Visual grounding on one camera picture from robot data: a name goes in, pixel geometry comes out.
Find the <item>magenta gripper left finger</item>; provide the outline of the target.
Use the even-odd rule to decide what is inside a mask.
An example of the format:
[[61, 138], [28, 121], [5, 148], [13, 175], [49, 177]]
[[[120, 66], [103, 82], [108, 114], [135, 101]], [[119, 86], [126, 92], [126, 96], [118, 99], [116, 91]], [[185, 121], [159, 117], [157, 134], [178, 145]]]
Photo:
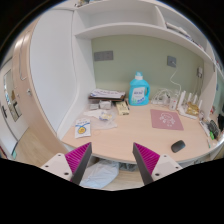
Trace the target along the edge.
[[67, 154], [57, 153], [41, 168], [79, 185], [92, 154], [92, 144], [84, 144]]

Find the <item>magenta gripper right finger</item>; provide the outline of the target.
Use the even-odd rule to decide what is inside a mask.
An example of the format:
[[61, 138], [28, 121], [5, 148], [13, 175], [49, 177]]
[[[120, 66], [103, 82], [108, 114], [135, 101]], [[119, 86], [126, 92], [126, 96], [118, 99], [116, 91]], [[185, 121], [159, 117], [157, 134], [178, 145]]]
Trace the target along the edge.
[[182, 169], [169, 155], [159, 155], [138, 143], [133, 144], [133, 155], [145, 185]]

